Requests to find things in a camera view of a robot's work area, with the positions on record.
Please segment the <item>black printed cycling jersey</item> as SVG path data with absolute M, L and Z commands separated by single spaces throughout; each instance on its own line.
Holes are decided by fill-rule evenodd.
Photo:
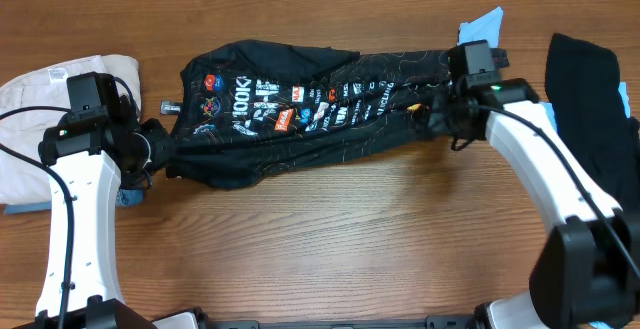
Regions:
M 363 54 L 242 40 L 195 57 L 181 79 L 166 173 L 214 188 L 450 133 L 444 50 Z

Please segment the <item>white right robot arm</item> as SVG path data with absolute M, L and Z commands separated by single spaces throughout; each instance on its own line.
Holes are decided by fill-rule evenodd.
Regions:
M 525 292 L 479 305 L 468 328 L 622 328 L 639 314 L 639 219 L 580 166 L 522 78 L 447 85 L 435 113 L 511 165 L 547 232 Z

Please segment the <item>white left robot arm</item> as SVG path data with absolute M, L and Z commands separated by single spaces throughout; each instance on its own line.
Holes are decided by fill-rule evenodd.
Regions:
M 152 328 L 129 308 L 116 268 L 118 192 L 150 182 L 168 160 L 171 139 L 156 119 L 144 123 L 104 105 L 68 110 L 45 131 L 36 167 L 51 189 L 46 278 L 32 328 Z

